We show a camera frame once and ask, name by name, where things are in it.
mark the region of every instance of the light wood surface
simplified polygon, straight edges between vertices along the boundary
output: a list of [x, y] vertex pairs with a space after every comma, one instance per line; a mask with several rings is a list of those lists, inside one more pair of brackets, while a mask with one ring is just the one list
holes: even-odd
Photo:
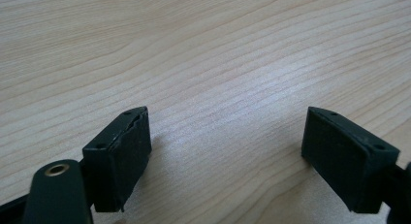
[[385, 223], [300, 157], [306, 109], [411, 161], [411, 0], [0, 0], [0, 201], [148, 106], [153, 152], [95, 223]]

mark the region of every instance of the screw hole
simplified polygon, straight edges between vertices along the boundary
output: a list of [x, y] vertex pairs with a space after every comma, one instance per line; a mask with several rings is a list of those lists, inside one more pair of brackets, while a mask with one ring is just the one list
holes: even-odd
[[46, 176], [59, 176], [69, 170], [70, 166], [68, 164], [58, 164], [51, 168], [48, 168], [45, 172]]
[[96, 148], [104, 148], [104, 147], [106, 147], [105, 144], [96, 144]]
[[380, 150], [385, 149], [385, 147], [383, 145], [380, 145], [380, 144], [375, 144], [374, 147], [376, 147], [377, 149], [380, 149]]

